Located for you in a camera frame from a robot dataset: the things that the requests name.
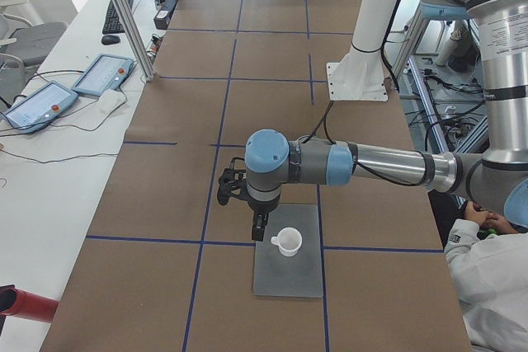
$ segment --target table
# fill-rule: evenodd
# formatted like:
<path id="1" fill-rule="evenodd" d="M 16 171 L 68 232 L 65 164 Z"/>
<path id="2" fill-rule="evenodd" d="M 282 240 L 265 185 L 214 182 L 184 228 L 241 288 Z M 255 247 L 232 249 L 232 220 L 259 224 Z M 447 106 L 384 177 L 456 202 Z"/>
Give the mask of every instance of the table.
<path id="1" fill-rule="evenodd" d="M 122 41 L 118 45 L 101 45 L 108 1 L 87 2 L 39 72 L 84 70 L 99 53 L 133 58 L 125 34 L 120 34 Z M 152 33 L 164 33 L 154 27 L 153 0 L 135 0 L 133 11 L 145 46 Z M 78 75 L 46 76 L 66 86 L 71 86 L 78 78 Z M 44 83 L 35 78 L 24 93 L 32 93 Z M 11 153 L 41 160 L 118 153 L 143 85 L 141 72 L 136 68 L 123 85 L 128 102 L 97 131 L 48 128 L 31 136 L 0 138 L 0 142 Z M 70 111 L 90 101 L 92 99 L 82 98 Z M 65 118 L 64 124 L 91 128 L 102 117 L 97 105 L 91 105 Z M 0 129 L 5 128 L 7 124 L 3 121 Z M 20 289 L 61 299 L 115 159 L 94 157 L 40 165 L 0 153 L 0 177 L 7 180 L 0 189 L 0 284 L 13 283 Z M 40 348 L 48 329 L 49 325 L 44 323 L 9 317 L 0 337 L 0 350 L 34 352 Z"/>
<path id="2" fill-rule="evenodd" d="M 287 185 L 315 204 L 323 298 L 252 293 L 252 213 L 215 181 L 255 130 L 298 138 L 361 0 L 180 0 L 42 350 L 469 351 L 423 188 Z M 398 95 L 339 102 L 334 139 L 411 149 Z"/>

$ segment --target small white mug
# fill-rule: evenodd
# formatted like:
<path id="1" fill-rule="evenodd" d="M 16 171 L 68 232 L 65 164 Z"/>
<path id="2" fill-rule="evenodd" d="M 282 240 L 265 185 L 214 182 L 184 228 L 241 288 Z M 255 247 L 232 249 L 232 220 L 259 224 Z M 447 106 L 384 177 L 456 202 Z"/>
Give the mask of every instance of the small white mug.
<path id="1" fill-rule="evenodd" d="M 279 252 L 286 257 L 297 254 L 303 244 L 300 232 L 292 227 L 286 227 L 279 231 L 276 237 L 271 237 L 271 244 L 279 247 Z"/>

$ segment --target white desk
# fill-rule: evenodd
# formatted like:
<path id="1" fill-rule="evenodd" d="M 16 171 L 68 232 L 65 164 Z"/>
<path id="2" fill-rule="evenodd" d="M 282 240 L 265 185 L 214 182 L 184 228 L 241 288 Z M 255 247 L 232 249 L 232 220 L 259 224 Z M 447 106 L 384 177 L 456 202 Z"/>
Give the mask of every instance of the white desk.
<path id="1" fill-rule="evenodd" d="M 100 53 L 133 58 L 125 34 L 117 45 L 101 44 L 101 28 L 109 0 L 89 0 L 64 33 L 39 72 L 57 69 L 84 70 Z M 153 0 L 134 0 L 134 19 L 145 46 L 154 27 Z M 71 87 L 78 75 L 50 76 Z M 36 91 L 44 81 L 35 78 L 24 94 Z M 144 82 L 136 68 L 123 85 L 128 101 L 101 128 L 83 132 L 75 128 L 48 128 L 30 136 L 0 138 L 5 150 L 40 160 L 94 153 L 118 153 L 137 106 Z M 68 111 L 93 99 L 81 98 Z M 93 128 L 104 115 L 97 104 L 55 122 Z M 8 128 L 5 121 L 0 129 Z M 60 299 L 87 228 L 92 221 L 115 157 L 92 157 L 41 165 L 0 153 L 0 285 Z M 0 336 L 0 350 L 39 350 L 49 325 L 8 317 Z"/>

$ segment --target gray plate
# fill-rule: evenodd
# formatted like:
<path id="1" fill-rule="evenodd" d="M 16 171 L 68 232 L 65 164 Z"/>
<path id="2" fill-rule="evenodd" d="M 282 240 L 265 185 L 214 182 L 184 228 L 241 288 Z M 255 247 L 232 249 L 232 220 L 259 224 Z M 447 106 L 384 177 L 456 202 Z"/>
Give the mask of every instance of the gray plate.
<path id="1" fill-rule="evenodd" d="M 303 245 L 293 257 L 284 257 L 270 242 L 284 227 L 297 228 L 303 236 Z M 271 212 L 264 241 L 255 248 L 253 292 L 257 296 L 323 296 L 317 205 L 281 204 Z"/>

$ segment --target hand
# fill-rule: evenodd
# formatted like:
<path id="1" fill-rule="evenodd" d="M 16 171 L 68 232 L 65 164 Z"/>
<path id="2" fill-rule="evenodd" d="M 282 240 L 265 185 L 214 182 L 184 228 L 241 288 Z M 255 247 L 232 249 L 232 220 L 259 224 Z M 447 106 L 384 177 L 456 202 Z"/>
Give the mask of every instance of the hand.
<path id="1" fill-rule="evenodd" d="M 489 218 L 489 212 L 487 210 L 482 210 L 479 204 L 469 201 L 464 211 L 464 218 L 470 222 L 477 223 L 481 227 L 486 219 Z"/>
<path id="2" fill-rule="evenodd" d="M 483 224 L 483 228 L 493 228 L 501 235 L 519 233 L 503 216 L 494 213 L 488 215 L 488 218 Z"/>

